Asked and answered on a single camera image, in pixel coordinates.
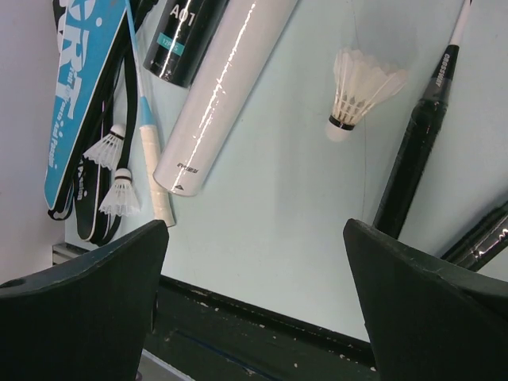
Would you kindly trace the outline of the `white feather shuttlecock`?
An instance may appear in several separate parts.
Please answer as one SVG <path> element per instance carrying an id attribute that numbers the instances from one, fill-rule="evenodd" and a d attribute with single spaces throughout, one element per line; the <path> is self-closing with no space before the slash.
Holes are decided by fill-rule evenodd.
<path id="1" fill-rule="evenodd" d="M 129 217 L 140 213 L 140 203 L 127 168 L 115 171 L 114 183 L 99 206 L 99 211 L 115 217 Z"/>
<path id="2" fill-rule="evenodd" d="M 345 140 L 375 106 L 395 96 L 408 78 L 406 70 L 351 48 L 337 53 L 333 74 L 334 101 L 325 133 L 334 142 Z"/>
<path id="3" fill-rule="evenodd" d="M 121 157 L 125 133 L 125 125 L 113 125 L 104 137 L 83 153 L 83 157 L 93 161 L 100 167 L 114 171 Z"/>

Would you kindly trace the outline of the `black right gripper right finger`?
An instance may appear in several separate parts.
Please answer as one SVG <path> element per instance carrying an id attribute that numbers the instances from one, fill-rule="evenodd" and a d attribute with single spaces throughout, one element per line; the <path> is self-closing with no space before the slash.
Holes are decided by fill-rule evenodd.
<path id="1" fill-rule="evenodd" d="M 507 283 L 349 219 L 344 244 L 382 380 L 505 380 Z"/>

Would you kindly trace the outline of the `white shuttlecock tube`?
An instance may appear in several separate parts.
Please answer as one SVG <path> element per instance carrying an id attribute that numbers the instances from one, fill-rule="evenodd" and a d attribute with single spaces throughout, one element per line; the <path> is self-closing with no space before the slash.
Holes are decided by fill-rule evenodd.
<path id="1" fill-rule="evenodd" d="M 226 6 L 153 174 L 169 193 L 201 190 L 295 6 L 283 0 Z"/>

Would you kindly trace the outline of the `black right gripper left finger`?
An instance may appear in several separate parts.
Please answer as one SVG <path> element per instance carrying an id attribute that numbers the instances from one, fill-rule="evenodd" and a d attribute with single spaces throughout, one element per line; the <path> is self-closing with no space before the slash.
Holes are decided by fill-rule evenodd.
<path id="1" fill-rule="evenodd" d="M 162 221 L 1 285 L 3 380 L 134 380 L 169 234 Z"/>

